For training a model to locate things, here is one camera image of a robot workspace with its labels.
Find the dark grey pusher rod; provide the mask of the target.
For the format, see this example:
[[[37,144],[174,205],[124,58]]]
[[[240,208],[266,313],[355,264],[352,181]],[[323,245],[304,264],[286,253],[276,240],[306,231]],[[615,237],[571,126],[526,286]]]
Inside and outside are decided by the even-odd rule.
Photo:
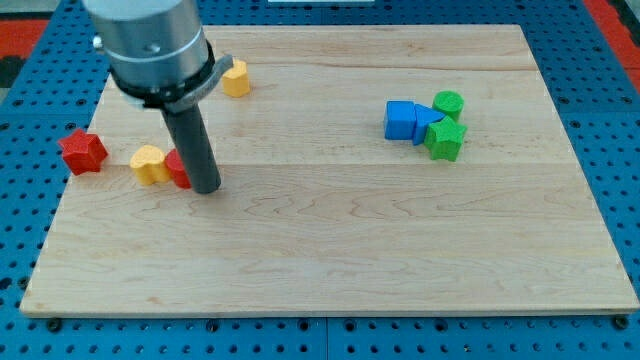
[[[161,114],[192,189],[198,194],[215,192],[221,176],[199,107],[181,112],[162,109]]]

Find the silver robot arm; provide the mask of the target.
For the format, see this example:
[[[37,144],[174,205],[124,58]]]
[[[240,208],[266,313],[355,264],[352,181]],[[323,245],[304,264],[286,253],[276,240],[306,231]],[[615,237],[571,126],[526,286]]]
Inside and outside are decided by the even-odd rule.
[[[233,68],[214,54],[193,0],[83,0],[116,86],[161,112],[192,189],[221,185],[199,102]]]

